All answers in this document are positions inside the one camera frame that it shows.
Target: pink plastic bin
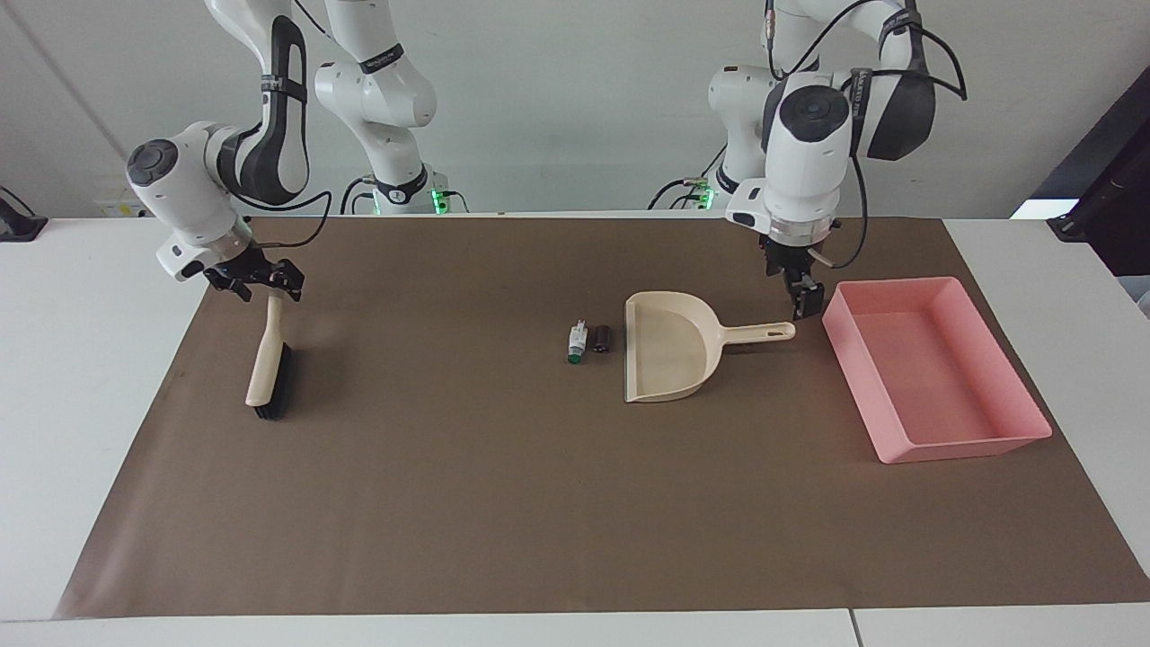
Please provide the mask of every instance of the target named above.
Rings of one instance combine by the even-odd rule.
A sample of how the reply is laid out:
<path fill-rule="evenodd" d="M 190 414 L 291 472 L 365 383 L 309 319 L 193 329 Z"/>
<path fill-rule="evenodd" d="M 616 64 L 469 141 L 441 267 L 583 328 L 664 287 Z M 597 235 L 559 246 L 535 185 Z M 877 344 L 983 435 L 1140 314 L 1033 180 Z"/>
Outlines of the pink plastic bin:
<path fill-rule="evenodd" d="M 883 463 L 994 456 L 1051 434 L 954 277 L 839 283 L 822 323 Z"/>

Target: brush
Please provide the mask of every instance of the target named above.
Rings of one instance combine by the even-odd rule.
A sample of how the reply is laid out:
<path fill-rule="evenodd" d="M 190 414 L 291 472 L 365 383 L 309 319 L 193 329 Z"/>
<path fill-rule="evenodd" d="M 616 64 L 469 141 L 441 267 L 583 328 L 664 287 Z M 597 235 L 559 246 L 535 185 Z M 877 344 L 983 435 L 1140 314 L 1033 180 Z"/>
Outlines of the brush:
<path fill-rule="evenodd" d="M 245 401 L 261 421 L 278 421 L 286 405 L 291 347 L 284 344 L 279 332 L 283 307 L 283 294 L 273 290 L 268 294 L 268 323 L 260 340 L 260 351 L 255 354 Z"/>

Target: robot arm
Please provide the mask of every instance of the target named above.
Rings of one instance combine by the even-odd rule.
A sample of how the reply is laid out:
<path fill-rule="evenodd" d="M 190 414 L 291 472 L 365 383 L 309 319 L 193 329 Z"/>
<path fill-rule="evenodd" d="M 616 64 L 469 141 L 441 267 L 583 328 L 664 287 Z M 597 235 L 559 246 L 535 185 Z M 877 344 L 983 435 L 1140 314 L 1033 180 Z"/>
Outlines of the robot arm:
<path fill-rule="evenodd" d="M 435 88 L 404 53 L 388 0 L 325 0 L 332 36 L 355 63 L 323 63 L 315 93 L 367 152 L 383 213 L 435 210 L 445 179 L 423 163 L 412 128 L 431 122 Z"/>
<path fill-rule="evenodd" d="M 922 56 L 913 0 L 779 0 L 779 30 L 768 11 L 765 45 L 783 74 L 762 111 L 765 177 L 746 178 L 727 206 L 727 218 L 759 232 L 767 275 L 783 272 L 802 318 L 822 310 L 823 286 L 812 261 L 830 234 L 839 185 L 859 156 L 897 160 L 921 145 L 934 122 L 935 95 Z M 879 70 L 850 75 L 815 71 L 818 48 L 805 55 L 823 24 L 843 21 L 874 37 Z"/>
<path fill-rule="evenodd" d="M 770 122 L 765 121 L 762 106 L 772 90 L 790 80 L 776 82 L 775 77 L 784 70 L 816 71 L 820 47 L 808 53 L 808 46 L 851 3 L 850 0 L 768 3 L 761 41 L 772 54 L 768 60 L 775 69 L 727 66 L 712 78 L 710 103 L 727 128 L 727 155 L 708 177 L 716 190 L 718 206 L 724 206 L 744 179 L 758 177 L 766 163 L 760 143 Z M 882 69 L 926 74 L 922 37 L 906 26 L 915 21 L 914 0 L 908 0 L 905 7 L 894 0 L 872 0 L 850 11 L 842 22 L 875 39 Z M 934 86 L 929 82 L 913 76 L 872 77 L 864 91 L 867 100 L 862 113 L 868 117 L 854 133 L 862 156 L 897 160 L 929 136 L 934 121 Z"/>
<path fill-rule="evenodd" d="M 849 7 L 848 0 L 775 0 L 777 25 L 772 28 L 768 15 L 762 31 L 764 47 L 773 45 L 775 67 L 781 70 L 819 67 L 819 51 L 803 59 L 819 31 Z M 921 25 L 915 0 L 872 0 L 851 10 L 843 22 L 872 37 L 879 46 L 879 67 L 883 70 L 910 70 L 927 74 L 922 34 L 911 25 Z M 774 31 L 774 43 L 768 34 Z M 787 84 L 790 78 L 784 78 Z M 898 160 L 918 148 L 930 136 L 934 123 L 934 85 L 923 76 L 869 77 L 859 108 L 865 118 L 854 133 L 860 156 Z"/>
<path fill-rule="evenodd" d="M 232 208 L 230 194 L 282 205 L 308 179 L 304 123 L 306 53 L 291 21 L 291 0 L 206 0 L 216 21 L 246 45 L 263 70 L 263 118 L 241 131 L 197 122 L 170 139 L 153 139 L 128 160 L 140 200 L 172 228 L 156 256 L 177 280 L 199 272 L 213 286 L 251 298 L 250 283 L 299 300 L 304 275 L 289 260 L 271 262 Z"/>

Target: gray wall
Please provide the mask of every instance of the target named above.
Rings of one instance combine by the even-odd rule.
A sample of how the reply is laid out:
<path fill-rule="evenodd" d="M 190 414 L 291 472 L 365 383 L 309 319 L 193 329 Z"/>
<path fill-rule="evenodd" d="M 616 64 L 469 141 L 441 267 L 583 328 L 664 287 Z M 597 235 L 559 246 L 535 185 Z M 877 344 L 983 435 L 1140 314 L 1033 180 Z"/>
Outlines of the gray wall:
<path fill-rule="evenodd" d="M 306 5 L 327 22 L 322 1 Z M 1150 61 L 1145 0 L 919 5 L 958 51 L 972 100 L 940 94 L 921 149 L 865 163 L 875 213 L 1009 216 Z M 760 2 L 392 8 L 439 94 L 420 145 L 477 210 L 642 208 L 722 144 L 706 102 L 711 75 L 764 59 Z M 343 55 L 298 22 L 309 68 Z M 823 69 L 874 64 L 866 39 L 836 34 Z M 197 0 L 0 0 L 0 183 L 49 215 L 95 215 L 92 200 L 123 185 L 122 151 L 140 141 L 198 120 L 259 118 L 254 57 Z M 941 51 L 928 55 L 935 74 L 951 75 Z M 366 156 L 335 117 L 310 107 L 307 194 L 339 190 L 368 170 Z M 846 184 L 842 210 L 854 213 Z"/>

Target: brown paper sheet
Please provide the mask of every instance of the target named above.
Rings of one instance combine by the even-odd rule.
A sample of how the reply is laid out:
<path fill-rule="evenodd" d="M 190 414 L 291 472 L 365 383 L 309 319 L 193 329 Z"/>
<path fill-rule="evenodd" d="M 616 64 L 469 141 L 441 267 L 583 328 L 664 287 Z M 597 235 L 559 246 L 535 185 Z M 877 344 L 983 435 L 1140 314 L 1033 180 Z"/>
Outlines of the brown paper sheet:
<path fill-rule="evenodd" d="M 577 318 L 621 334 L 639 290 L 698 294 L 726 325 L 785 319 L 738 226 L 337 219 L 291 257 L 308 278 L 285 308 L 289 417 L 243 403 L 262 299 L 208 293 L 59 617 L 1150 600 L 1060 433 L 880 464 L 818 318 L 728 349 L 669 405 L 623 403 L 618 342 L 565 362 Z M 819 271 L 828 298 L 925 275 L 959 277 L 1004 341 L 941 222 L 879 219 L 857 264 Z"/>

